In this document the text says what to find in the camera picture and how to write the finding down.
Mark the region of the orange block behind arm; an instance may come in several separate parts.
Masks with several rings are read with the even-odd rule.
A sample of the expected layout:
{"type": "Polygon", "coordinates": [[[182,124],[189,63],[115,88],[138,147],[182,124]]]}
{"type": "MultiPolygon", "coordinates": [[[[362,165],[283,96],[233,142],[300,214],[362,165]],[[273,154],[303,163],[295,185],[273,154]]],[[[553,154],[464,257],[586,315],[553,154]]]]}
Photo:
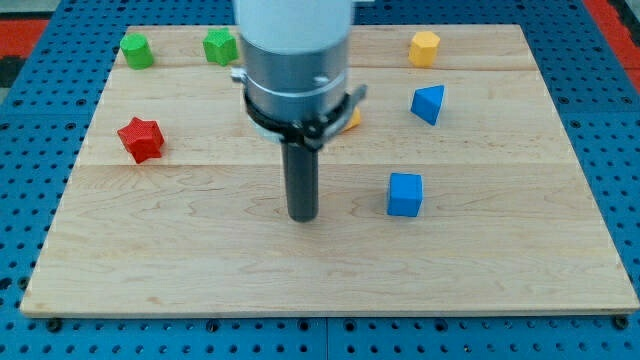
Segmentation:
{"type": "Polygon", "coordinates": [[[361,111],[358,107],[355,107],[351,115],[351,118],[343,128],[343,132],[358,126],[360,123],[361,123],[361,111]]]}

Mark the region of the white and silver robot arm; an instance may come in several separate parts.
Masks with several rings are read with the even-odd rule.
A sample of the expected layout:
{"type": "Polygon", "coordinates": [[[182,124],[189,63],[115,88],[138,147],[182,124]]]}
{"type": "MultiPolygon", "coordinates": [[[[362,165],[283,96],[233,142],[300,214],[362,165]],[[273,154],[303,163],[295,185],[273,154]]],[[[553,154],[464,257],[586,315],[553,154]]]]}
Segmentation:
{"type": "Polygon", "coordinates": [[[282,144],[317,151],[349,122],[367,87],[347,91],[351,0],[234,0],[246,110],[282,144]]]}

